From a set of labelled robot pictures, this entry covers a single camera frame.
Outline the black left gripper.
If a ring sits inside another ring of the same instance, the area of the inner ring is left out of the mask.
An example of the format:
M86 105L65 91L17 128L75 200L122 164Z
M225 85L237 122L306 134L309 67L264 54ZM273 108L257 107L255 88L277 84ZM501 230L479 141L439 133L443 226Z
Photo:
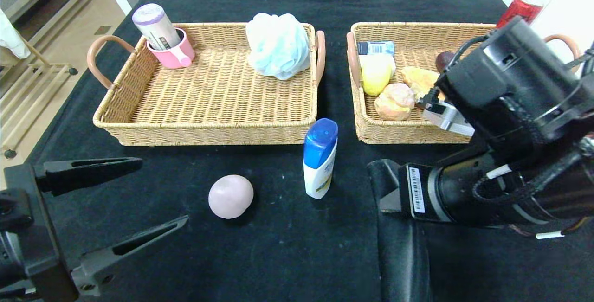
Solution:
M85 253L70 273L42 195L57 197L98 186L142 165L141 158L119 157L7 167L6 189L1 191L1 297L74 302L80 295L101 296L128 264L164 247L166 239L186 225L188 215Z

